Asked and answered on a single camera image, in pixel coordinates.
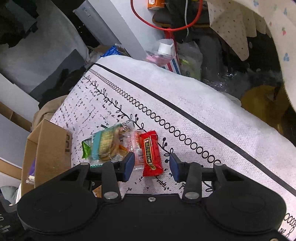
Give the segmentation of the light green snack packet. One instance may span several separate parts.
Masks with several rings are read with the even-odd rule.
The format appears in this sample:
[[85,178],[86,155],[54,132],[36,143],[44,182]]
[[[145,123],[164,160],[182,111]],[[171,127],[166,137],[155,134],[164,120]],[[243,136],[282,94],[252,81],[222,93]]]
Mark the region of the light green snack packet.
[[86,160],[92,160],[92,150],[91,150],[91,145],[92,145],[92,138],[87,138],[86,140],[83,140],[82,143],[82,158]]

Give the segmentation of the white patterned bed cover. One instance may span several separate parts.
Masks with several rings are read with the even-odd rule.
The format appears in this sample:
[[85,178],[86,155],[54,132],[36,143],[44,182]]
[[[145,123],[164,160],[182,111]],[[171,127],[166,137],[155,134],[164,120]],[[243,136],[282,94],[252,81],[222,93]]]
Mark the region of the white patterned bed cover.
[[164,172],[141,170],[120,185],[122,194],[181,194],[168,158],[205,167],[222,163],[278,193],[287,205],[280,232],[295,240],[295,146],[228,97],[193,78],[125,56],[101,58],[78,81],[51,119],[72,133],[71,162],[82,162],[82,141],[129,123],[156,131]]

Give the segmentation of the purple long snack pack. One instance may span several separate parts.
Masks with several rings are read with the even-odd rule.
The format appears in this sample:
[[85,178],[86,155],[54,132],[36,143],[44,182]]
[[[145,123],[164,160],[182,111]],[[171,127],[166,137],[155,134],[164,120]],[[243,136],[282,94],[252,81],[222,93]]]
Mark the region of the purple long snack pack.
[[35,164],[36,164],[36,159],[33,160],[30,166],[29,174],[26,179],[26,183],[30,185],[34,185],[35,183]]

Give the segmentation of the teal band cracker packet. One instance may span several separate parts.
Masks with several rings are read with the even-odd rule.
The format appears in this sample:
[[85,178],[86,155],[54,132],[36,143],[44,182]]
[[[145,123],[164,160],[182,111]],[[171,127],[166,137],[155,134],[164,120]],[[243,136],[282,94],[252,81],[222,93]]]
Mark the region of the teal band cracker packet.
[[131,131],[125,123],[94,133],[91,137],[90,159],[99,164],[107,161],[122,161],[128,154],[124,137]]

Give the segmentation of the tan blanket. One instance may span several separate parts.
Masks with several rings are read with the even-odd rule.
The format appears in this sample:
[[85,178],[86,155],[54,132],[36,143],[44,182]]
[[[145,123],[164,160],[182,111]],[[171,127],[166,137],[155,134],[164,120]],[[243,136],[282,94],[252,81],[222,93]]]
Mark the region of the tan blanket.
[[39,111],[37,111],[33,117],[31,130],[33,131],[42,120],[50,121],[66,97],[67,95],[64,95],[48,101]]

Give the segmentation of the orange tissue box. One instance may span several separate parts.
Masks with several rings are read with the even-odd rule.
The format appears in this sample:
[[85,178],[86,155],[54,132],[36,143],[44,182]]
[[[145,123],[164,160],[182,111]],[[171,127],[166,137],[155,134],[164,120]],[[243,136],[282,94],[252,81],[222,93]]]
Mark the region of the orange tissue box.
[[148,0],[147,9],[149,10],[159,10],[165,7],[165,0]]

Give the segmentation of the red snack packet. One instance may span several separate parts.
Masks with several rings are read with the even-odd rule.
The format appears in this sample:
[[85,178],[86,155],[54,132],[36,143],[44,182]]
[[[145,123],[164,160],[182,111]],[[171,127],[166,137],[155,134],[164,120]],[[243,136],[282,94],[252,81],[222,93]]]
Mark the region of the red snack packet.
[[140,147],[143,153],[144,177],[154,177],[163,173],[163,165],[158,147],[156,131],[140,134]]

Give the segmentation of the brown cardboard box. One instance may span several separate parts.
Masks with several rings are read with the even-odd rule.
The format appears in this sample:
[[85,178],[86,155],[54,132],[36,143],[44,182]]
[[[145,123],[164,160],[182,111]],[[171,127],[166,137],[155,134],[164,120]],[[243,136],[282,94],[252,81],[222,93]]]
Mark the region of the brown cardboard box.
[[[71,168],[72,134],[48,120],[42,120],[29,134],[23,157],[21,196]],[[35,164],[35,183],[26,183]]]

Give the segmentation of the blue foil bag on floor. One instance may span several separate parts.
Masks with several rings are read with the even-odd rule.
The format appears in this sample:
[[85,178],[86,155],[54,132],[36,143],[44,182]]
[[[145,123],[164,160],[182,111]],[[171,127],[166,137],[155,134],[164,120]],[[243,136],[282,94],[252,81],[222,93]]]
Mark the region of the blue foil bag on floor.
[[101,55],[101,57],[107,57],[112,55],[122,55],[118,46],[116,45],[111,46],[104,54]]

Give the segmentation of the orange cracker packet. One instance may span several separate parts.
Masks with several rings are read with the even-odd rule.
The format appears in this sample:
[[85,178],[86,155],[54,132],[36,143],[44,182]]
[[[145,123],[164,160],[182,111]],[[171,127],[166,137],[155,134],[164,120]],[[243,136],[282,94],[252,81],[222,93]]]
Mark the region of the orange cracker packet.
[[134,170],[143,170],[144,154],[140,143],[141,131],[131,130],[123,135],[123,145],[129,151],[134,153]]

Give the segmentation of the pink bottle with white cap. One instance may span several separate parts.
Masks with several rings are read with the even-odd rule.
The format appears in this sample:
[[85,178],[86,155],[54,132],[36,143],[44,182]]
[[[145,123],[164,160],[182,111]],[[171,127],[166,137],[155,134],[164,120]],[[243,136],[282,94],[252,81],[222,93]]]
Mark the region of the pink bottle with white cap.
[[150,51],[146,51],[145,61],[160,67],[167,65],[176,56],[176,47],[173,39],[160,39],[156,41]]

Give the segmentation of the floral tablecloth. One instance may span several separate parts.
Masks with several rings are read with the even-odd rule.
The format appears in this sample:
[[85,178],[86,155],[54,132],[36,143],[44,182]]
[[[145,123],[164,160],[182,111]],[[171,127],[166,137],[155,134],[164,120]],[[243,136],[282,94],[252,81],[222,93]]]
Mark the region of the floral tablecloth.
[[245,61],[247,38],[273,38],[285,90],[295,107],[295,1],[208,1],[210,27]]

